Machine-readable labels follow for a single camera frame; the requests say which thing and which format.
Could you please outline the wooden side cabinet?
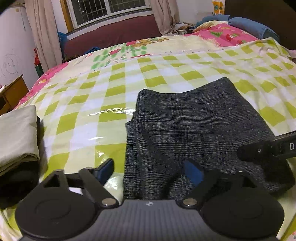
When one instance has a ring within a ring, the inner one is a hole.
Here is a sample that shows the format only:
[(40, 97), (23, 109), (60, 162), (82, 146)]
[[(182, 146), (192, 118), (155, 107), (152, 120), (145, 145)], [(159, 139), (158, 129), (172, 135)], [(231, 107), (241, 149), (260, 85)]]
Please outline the wooden side cabinet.
[(23, 75), (16, 78), (11, 84), (5, 86), (1, 91), (0, 115), (12, 111), (28, 92), (29, 90), (23, 80)]

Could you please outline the barred window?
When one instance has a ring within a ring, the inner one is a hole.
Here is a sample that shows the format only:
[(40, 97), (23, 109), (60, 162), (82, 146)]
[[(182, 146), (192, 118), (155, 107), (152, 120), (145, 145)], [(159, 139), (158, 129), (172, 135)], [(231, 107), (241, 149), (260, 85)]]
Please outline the barred window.
[(69, 32), (99, 21), (151, 9), (145, 0), (60, 1)]

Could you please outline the beige curtain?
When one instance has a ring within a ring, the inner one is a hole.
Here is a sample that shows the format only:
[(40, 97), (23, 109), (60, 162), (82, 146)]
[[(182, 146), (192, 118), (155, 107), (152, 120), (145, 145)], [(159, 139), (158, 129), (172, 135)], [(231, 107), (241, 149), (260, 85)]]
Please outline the beige curtain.
[(51, 1), (27, 0), (25, 8), (43, 71), (62, 63), (62, 52)]
[(156, 24), (163, 36), (177, 35), (176, 23), (180, 20), (176, 0), (150, 0)]

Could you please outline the green checkered plastic sheet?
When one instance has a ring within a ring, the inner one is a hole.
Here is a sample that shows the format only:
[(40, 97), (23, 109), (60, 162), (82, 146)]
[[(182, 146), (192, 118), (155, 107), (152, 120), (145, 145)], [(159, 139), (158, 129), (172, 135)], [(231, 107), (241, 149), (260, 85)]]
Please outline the green checkered plastic sheet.
[[(62, 69), (15, 109), (36, 107), (40, 118), (40, 170), (36, 187), (1, 209), (1, 240), (281, 240), (295, 216), (290, 193), (232, 188), (202, 207), (175, 199), (126, 199), (123, 195), (126, 124), (144, 89), (183, 93), (223, 77), (259, 113), (273, 138), (295, 132), (295, 63), (268, 38), (215, 51), (173, 51), (121, 60), (97, 69)], [(43, 181), (54, 171), (79, 173), (107, 159), (114, 171), (104, 188), (118, 207), (43, 207)], [(295, 179), (295, 157), (287, 161)]]

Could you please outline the beige right curtain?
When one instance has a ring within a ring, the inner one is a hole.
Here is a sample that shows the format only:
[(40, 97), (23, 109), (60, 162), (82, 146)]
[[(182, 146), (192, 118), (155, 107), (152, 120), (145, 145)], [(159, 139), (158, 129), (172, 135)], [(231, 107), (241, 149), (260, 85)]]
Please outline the beige right curtain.
[(180, 20), (176, 0), (150, 0), (156, 24), (163, 36), (177, 35), (176, 23)]

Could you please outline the dark grey knitted pants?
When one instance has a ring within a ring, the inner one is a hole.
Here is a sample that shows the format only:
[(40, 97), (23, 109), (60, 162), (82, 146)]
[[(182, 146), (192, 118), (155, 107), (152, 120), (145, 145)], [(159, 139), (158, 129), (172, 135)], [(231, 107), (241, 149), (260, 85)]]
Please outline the dark grey knitted pants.
[(226, 77), (183, 93), (140, 91), (126, 131), (126, 199), (181, 200), (197, 184), (194, 167), (247, 173), (271, 194), (295, 184), (285, 160), (257, 164), (238, 159), (238, 147), (274, 135)]

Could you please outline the maroon sofa bench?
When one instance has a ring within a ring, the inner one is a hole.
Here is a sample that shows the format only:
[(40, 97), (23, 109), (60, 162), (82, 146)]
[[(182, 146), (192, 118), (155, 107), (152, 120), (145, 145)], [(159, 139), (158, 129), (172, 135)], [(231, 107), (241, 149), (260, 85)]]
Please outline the maroon sofa bench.
[(117, 44), (160, 37), (153, 15), (137, 16), (96, 28), (68, 39), (63, 47), (66, 58), (82, 56), (92, 48), (104, 49)]

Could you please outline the folded grey-green garment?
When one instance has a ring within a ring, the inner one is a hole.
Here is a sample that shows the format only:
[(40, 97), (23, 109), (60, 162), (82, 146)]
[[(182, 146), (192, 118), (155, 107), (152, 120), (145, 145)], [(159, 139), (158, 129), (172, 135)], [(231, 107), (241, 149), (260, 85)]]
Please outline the folded grey-green garment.
[(30, 105), (1, 115), (1, 209), (16, 205), (38, 184), (40, 118)]

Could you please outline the dark wooden headboard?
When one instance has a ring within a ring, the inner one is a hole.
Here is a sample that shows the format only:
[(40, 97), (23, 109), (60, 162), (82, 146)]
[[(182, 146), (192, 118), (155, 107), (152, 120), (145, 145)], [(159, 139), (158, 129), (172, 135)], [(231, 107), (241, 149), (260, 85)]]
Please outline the dark wooden headboard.
[(295, 1), (227, 0), (225, 14), (243, 17), (270, 27), (280, 37), (280, 44), (295, 50)]

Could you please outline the pink floral bed sheet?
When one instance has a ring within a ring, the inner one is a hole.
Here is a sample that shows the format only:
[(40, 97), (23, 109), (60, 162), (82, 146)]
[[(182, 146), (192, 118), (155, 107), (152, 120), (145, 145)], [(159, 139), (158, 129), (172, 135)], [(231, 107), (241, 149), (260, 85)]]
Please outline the pink floral bed sheet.
[(49, 82), (54, 75), (64, 68), (85, 64), (88, 69), (97, 69), (130, 58), (173, 51), (217, 50), (222, 47), (233, 47), (258, 39), (258, 37), (238, 27), (233, 27), (225, 21), (209, 21), (194, 29), (191, 34), (152, 37), (114, 45), (84, 54), (48, 70), (36, 81), (31, 90), (18, 102), (17, 106), (27, 102), (46, 85), (50, 88), (55, 87)]

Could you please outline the blue folded blanket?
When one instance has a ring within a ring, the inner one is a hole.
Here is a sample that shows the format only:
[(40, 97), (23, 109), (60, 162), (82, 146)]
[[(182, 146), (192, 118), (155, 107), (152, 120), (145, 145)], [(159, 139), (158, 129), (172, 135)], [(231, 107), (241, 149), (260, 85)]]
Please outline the blue folded blanket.
[(240, 45), (269, 37), (280, 41), (279, 35), (266, 25), (247, 18), (232, 18), (229, 15), (206, 16), (196, 23), (193, 32), (203, 39), (212, 40), (220, 47)]

